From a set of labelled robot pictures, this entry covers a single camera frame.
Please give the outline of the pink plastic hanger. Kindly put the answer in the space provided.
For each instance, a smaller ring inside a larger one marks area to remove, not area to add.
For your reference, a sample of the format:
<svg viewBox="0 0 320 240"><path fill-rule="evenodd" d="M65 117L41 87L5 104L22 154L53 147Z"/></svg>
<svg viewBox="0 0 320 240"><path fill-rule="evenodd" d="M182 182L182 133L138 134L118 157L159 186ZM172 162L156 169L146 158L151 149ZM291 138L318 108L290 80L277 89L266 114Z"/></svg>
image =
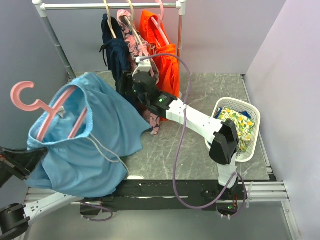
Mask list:
<svg viewBox="0 0 320 240"><path fill-rule="evenodd" d="M47 117L45 118L36 139L39 142L42 142L51 122L53 121L54 117L58 113L59 109L63 106L63 104L66 102L66 100L74 93L74 91L77 89L76 86L71 86L67 90L63 92L63 94L58 98L56 103L53 107L50 107L46 103L44 103L40 99L36 99L34 103L32 104L25 104L22 102L20 98L20 94L25 89L32 89L34 88L35 84L32 81L21 81L15 84L11 91L10 91L10 98L12 103L20 110L23 110L25 112L33 112L38 109L43 109L45 112L47 112Z"/></svg>

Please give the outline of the light blue shorts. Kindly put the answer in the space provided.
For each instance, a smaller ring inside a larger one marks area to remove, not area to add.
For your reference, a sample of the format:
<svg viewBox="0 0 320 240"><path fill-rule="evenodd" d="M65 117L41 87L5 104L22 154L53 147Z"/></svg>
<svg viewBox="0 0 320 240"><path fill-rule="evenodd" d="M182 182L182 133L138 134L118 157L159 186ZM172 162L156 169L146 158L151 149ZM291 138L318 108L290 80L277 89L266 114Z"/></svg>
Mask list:
<svg viewBox="0 0 320 240"><path fill-rule="evenodd" d="M77 89L56 115L43 141L37 140L44 113L29 130L29 150L48 153L26 180L31 188L50 189L83 198L110 195L126 178L121 162L142 149L141 135L149 124L106 81L88 72L69 86Z"/></svg>

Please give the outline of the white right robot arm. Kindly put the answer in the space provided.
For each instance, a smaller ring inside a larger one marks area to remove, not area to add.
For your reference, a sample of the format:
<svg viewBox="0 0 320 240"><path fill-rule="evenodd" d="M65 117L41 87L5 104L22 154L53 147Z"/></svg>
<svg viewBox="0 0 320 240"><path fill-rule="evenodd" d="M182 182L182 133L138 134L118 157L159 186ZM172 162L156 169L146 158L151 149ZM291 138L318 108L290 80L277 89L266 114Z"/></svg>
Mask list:
<svg viewBox="0 0 320 240"><path fill-rule="evenodd" d="M239 138L235 123L210 117L176 96L160 91L148 72L123 71L117 82L121 95L139 100L152 114L185 125L211 145L210 158L218 166L219 194L231 199L237 192L236 154Z"/></svg>

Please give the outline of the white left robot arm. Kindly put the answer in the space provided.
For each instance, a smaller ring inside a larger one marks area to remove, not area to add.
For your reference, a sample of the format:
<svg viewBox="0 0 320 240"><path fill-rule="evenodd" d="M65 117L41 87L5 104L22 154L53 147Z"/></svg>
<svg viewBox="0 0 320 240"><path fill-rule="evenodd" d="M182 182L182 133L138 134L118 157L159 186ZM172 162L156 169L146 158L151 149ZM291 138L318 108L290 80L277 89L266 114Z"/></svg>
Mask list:
<svg viewBox="0 0 320 240"><path fill-rule="evenodd" d="M10 149L0 148L0 186L11 177L27 180L39 163L48 154L48 149L38 148ZM13 240L23 235L28 228L40 218L73 202L81 201L82 197L64 193L54 193L41 200L29 203L13 203L0 209L0 229L2 240Z"/></svg>

